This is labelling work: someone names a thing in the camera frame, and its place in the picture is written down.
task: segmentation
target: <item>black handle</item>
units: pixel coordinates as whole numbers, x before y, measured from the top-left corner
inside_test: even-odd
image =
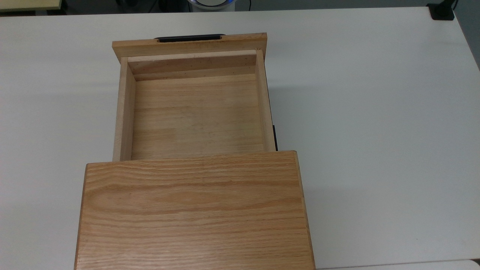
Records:
[[[436,21],[453,21],[455,18],[452,9],[454,2],[455,0],[444,0],[440,4],[427,4],[432,19]]]
[[[273,125],[273,138],[275,139],[275,150],[278,151],[278,145],[276,144],[276,132],[275,125]]]
[[[198,40],[215,40],[222,39],[225,34],[210,35],[194,35],[194,36],[177,36],[177,37],[156,37],[158,42],[179,42],[179,41],[198,41]]]

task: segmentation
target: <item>oak wood panel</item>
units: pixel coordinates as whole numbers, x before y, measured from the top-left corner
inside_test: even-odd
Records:
[[[159,59],[158,56],[129,57],[129,66],[134,75],[153,74],[164,72],[181,72],[191,70],[219,69],[229,67],[254,66],[256,63],[256,51],[233,51],[244,54],[212,55],[212,53],[160,55],[168,57]]]
[[[132,158],[135,85],[136,81],[128,66],[128,59],[124,57],[120,61],[120,82],[113,145],[113,161],[130,160]]]
[[[0,11],[57,10],[61,0],[1,0]]]
[[[313,270],[294,151],[88,164],[76,270]]]
[[[137,82],[132,160],[263,150],[254,74]]]
[[[262,127],[262,139],[264,151],[275,151],[275,137],[273,135],[272,113],[270,111],[270,99],[268,97],[267,75],[263,53],[257,51],[255,65],[255,79],[257,83],[258,108],[260,110],[260,121]]]
[[[241,74],[255,74],[255,66],[239,66],[226,68],[212,68],[199,70],[185,70],[172,72],[158,72],[146,74],[134,74],[136,81],[148,80],[167,80],[167,79],[183,79],[183,78],[198,78],[198,77],[217,77],[226,75],[241,75]]]
[[[261,49],[265,54],[267,34],[226,35],[218,40],[158,42],[156,39],[114,41],[117,58],[145,55],[166,55],[197,52]]]

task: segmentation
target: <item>wooden lid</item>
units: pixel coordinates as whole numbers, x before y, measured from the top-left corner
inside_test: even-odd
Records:
[[[76,270],[315,270],[294,151],[87,165]]]

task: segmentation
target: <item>wood grain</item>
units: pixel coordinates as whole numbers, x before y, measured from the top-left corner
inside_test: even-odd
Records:
[[[260,111],[264,151],[275,151],[275,137],[273,135],[272,113],[270,111],[270,98],[268,97],[267,75],[262,57],[263,53],[258,50],[256,56],[255,80],[257,83],[258,109]]]
[[[157,39],[114,41],[117,58],[145,55],[167,55],[198,52],[261,49],[266,52],[267,34],[226,35],[218,40],[158,42]]]
[[[113,161],[132,158],[133,112],[136,81],[128,66],[128,59],[120,61],[120,83],[117,101],[117,121],[113,145]]]
[[[129,57],[129,66],[134,75],[193,70],[221,69],[254,66],[256,51],[231,51],[219,53],[189,53],[180,55],[155,55]]]
[[[123,57],[113,161],[275,151],[264,51],[244,46],[253,40],[266,46],[266,34],[233,35]]]
[[[88,164],[76,270],[313,270],[294,151]]]
[[[263,150],[254,74],[137,82],[132,160]]]

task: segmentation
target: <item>wooden board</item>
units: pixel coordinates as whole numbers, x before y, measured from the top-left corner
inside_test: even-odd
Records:
[[[88,164],[75,269],[315,269],[296,152]]]
[[[197,52],[218,52],[233,50],[261,49],[264,58],[267,47],[267,33],[226,35],[216,40],[185,42],[158,42],[157,39],[114,41],[112,48],[117,58],[145,55],[167,55]]]
[[[0,11],[57,10],[61,0],[1,0]]]
[[[262,55],[122,58],[113,161],[275,151]]]

